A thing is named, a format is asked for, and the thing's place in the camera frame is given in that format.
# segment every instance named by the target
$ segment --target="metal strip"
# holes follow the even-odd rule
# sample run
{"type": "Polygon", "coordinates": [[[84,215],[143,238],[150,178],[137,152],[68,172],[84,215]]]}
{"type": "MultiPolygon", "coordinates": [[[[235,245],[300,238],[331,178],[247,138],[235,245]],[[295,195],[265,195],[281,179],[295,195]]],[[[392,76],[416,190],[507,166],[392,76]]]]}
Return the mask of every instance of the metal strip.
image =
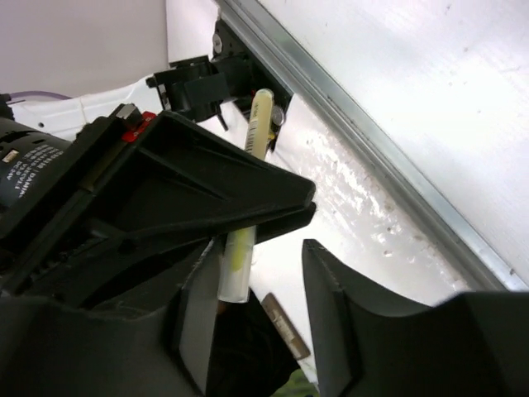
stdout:
{"type": "Polygon", "coordinates": [[[529,286],[341,86],[256,1],[217,0],[222,19],[274,77],[355,149],[384,187],[478,290],[529,286]]]}

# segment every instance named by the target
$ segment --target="purple cable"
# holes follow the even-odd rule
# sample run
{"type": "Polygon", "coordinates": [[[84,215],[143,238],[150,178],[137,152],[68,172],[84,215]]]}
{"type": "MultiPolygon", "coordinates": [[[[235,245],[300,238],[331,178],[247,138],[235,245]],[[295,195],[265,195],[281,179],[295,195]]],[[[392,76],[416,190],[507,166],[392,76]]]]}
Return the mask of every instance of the purple cable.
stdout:
{"type": "Polygon", "coordinates": [[[10,93],[12,101],[22,99],[25,97],[47,97],[53,99],[71,99],[62,93],[51,93],[49,91],[21,91],[19,93],[10,93]]]}

